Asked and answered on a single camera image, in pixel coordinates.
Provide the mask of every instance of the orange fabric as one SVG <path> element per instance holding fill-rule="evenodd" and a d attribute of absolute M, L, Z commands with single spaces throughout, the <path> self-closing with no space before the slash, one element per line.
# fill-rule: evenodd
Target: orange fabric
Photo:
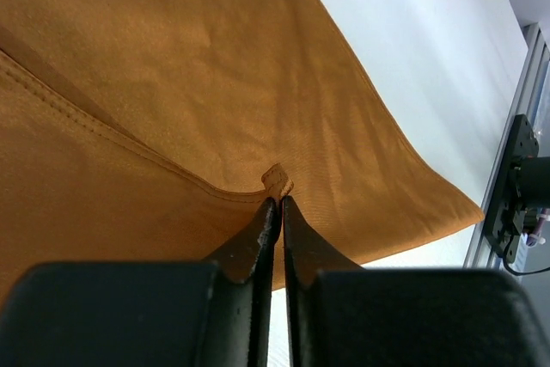
<path fill-rule="evenodd" d="M 286 174 L 357 262 L 482 218 L 319 0 L 0 0 L 0 49 L 0 296 L 41 260 L 204 256 Z"/>

